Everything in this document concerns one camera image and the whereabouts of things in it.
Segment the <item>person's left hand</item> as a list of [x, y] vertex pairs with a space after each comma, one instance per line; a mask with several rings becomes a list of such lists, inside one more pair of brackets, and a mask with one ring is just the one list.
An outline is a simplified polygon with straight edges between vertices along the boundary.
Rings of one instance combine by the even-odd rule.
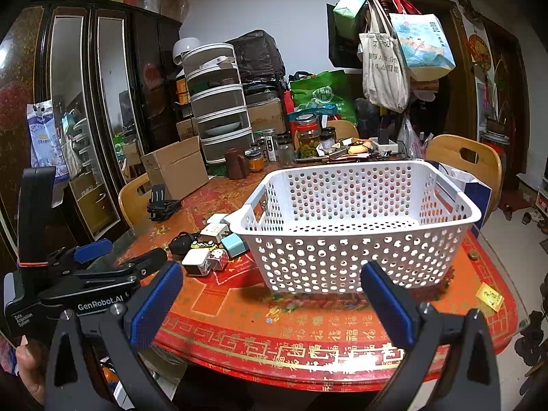
[[42, 406], [46, 397], [48, 348], [38, 340], [21, 338], [16, 350], [18, 375], [27, 391]]

